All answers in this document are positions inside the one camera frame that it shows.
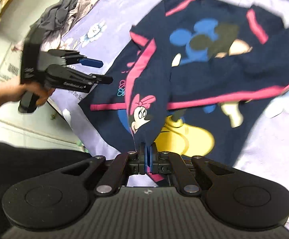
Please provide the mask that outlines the person left hand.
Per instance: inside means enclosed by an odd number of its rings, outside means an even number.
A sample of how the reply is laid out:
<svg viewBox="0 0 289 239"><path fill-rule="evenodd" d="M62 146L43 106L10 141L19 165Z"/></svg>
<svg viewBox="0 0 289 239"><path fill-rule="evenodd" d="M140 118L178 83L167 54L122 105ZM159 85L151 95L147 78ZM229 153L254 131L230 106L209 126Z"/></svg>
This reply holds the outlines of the person left hand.
<svg viewBox="0 0 289 239"><path fill-rule="evenodd" d="M25 92L32 92L34 95L38 96L36 106L42 106L46 103L48 98L54 93L55 88L45 88L37 82L31 82L27 84L20 84L21 95Z"/></svg>

